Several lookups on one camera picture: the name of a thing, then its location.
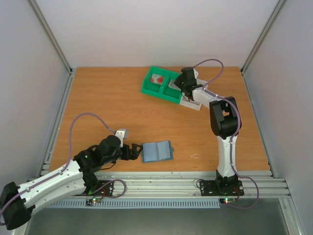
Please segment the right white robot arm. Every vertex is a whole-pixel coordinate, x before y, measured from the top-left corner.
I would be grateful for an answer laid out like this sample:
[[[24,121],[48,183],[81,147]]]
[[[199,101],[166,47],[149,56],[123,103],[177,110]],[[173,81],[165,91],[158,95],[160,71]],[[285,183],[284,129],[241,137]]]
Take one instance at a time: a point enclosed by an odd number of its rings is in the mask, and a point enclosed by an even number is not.
[[[198,180],[202,196],[243,196],[242,182],[235,166],[235,145],[241,118],[234,97],[222,97],[198,84],[193,67],[181,69],[174,84],[189,100],[207,107],[210,126],[218,139],[219,164],[215,180]]]

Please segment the blue card holder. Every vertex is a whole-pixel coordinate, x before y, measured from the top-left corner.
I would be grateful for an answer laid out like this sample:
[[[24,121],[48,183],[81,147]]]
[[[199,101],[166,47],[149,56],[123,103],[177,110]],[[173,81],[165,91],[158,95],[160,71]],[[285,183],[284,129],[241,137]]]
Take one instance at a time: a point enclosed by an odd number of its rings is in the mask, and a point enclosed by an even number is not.
[[[142,147],[142,163],[153,163],[174,159],[174,149],[169,140],[143,143]]]

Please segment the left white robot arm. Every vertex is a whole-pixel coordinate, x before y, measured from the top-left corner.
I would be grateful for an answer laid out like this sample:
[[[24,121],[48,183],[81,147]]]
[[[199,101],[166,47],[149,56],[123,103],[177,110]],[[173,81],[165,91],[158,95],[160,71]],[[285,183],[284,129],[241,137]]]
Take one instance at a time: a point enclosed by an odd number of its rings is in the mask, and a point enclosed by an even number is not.
[[[42,177],[20,185],[6,184],[0,194],[1,226],[14,230],[54,202],[83,193],[95,194],[100,185],[95,173],[103,165],[136,160],[142,149],[142,145],[123,144],[117,136],[109,135]]]

